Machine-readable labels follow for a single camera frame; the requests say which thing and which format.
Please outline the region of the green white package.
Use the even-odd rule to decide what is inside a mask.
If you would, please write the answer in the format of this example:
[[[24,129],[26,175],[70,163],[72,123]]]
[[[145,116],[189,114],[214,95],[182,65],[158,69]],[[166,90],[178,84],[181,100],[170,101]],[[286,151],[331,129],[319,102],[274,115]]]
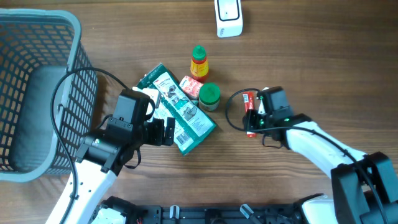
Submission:
[[[159,91],[160,102],[154,118],[175,118],[174,143],[182,155],[192,151],[216,128],[216,124],[183,92],[177,79],[163,64],[146,74],[136,86],[142,90]]]

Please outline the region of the red stick packet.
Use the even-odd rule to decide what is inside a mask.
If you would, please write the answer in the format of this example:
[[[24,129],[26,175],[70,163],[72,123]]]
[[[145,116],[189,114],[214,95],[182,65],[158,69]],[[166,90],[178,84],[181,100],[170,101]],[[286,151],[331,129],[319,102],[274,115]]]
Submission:
[[[245,112],[248,112],[249,110],[254,109],[254,94],[253,92],[250,91],[244,91],[243,92],[243,102],[245,106]],[[248,138],[255,138],[257,136],[256,133],[253,132],[247,132],[246,133]]]

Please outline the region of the small red white box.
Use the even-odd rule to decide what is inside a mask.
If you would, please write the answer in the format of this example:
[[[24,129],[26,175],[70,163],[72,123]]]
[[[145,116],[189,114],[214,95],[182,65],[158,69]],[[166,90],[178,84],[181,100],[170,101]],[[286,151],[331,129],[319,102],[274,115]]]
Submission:
[[[179,83],[182,91],[191,99],[197,100],[203,84],[192,77],[184,76]]]

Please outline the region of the green lid jar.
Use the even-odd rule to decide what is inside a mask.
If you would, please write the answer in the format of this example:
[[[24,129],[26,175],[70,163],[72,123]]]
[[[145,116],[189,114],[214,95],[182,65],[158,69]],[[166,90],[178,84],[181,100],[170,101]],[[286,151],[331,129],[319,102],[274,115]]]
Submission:
[[[200,88],[198,98],[203,110],[214,111],[220,103],[221,90],[215,83],[206,83]]]

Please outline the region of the red yellow sauce bottle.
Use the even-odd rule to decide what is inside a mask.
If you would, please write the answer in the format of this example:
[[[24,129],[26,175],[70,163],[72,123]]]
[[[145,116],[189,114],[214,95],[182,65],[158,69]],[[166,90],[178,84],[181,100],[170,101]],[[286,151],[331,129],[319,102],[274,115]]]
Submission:
[[[190,72],[193,79],[204,82],[208,77],[209,65],[206,50],[201,45],[197,45],[192,50],[192,60]]]

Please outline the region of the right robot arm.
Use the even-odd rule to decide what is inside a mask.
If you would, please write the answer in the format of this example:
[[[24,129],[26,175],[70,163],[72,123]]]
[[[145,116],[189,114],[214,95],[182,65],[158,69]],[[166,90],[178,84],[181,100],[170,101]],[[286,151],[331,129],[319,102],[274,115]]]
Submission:
[[[301,203],[306,223],[397,223],[397,175],[387,155],[353,149],[308,116],[294,114],[280,86],[258,90],[256,97],[261,103],[247,110],[245,130],[279,141],[331,180],[332,198],[319,195]]]

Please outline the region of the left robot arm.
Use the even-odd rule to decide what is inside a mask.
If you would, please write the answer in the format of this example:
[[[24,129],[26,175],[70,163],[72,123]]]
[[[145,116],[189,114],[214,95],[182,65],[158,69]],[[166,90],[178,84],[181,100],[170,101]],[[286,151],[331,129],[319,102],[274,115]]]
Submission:
[[[123,90],[105,129],[80,140],[71,174],[47,223],[142,223],[142,210],[116,197],[103,200],[121,169],[144,144],[171,146],[175,119],[153,118],[153,100],[143,92]]]

